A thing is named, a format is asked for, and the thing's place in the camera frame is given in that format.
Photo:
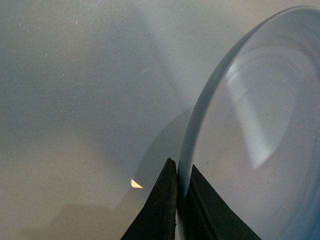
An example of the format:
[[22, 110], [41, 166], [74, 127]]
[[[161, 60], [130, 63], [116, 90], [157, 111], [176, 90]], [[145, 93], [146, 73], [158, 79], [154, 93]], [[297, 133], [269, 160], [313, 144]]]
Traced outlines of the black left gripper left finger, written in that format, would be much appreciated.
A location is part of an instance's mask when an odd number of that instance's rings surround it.
[[121, 237], [123, 240], [174, 240], [178, 175], [168, 158], [143, 208]]

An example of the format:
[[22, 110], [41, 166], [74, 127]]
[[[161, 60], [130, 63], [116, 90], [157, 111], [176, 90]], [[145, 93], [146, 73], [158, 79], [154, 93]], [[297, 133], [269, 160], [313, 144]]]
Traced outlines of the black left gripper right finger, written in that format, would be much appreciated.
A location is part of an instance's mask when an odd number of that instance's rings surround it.
[[179, 190], [177, 211], [184, 240], [259, 240], [220, 197], [195, 165], [187, 193]]

